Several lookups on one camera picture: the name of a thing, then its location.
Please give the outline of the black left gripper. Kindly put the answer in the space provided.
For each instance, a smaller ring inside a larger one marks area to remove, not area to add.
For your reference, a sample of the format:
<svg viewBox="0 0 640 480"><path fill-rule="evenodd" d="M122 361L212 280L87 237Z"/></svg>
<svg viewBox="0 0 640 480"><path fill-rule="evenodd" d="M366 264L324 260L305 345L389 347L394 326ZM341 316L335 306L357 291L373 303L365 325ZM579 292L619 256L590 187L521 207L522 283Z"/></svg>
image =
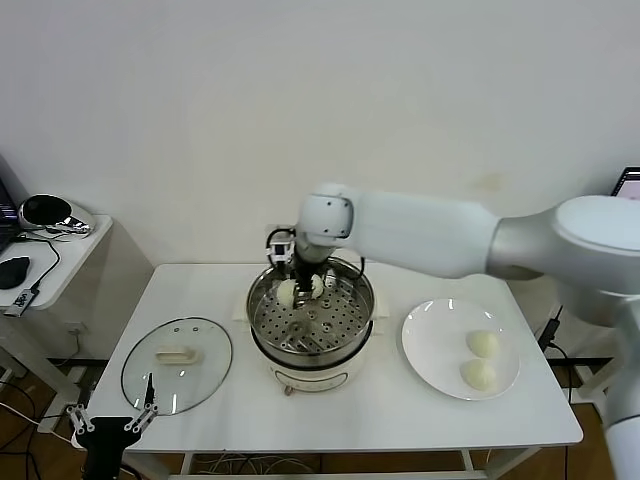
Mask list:
<svg viewBox="0 0 640 480"><path fill-rule="evenodd" d="M153 374L146 376L144 405L138 417L95 417L91 420L84 405L66 407L66 414L78 436L78 444L87 456L82 478L87 480L116 479L123 464L124 451L140 440L142 431L158 415Z"/></svg>

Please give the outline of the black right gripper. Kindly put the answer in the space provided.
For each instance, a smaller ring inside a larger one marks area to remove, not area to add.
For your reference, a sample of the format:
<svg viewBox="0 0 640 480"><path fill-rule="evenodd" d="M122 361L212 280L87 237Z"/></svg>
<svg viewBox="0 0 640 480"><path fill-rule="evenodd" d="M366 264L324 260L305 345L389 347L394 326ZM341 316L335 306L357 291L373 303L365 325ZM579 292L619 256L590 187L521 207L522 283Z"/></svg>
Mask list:
<svg viewBox="0 0 640 480"><path fill-rule="evenodd" d="M297 264L294 275L298 287L293 291L293 308L302 308L313 299L313 276L317 272L316 264Z"/></svg>

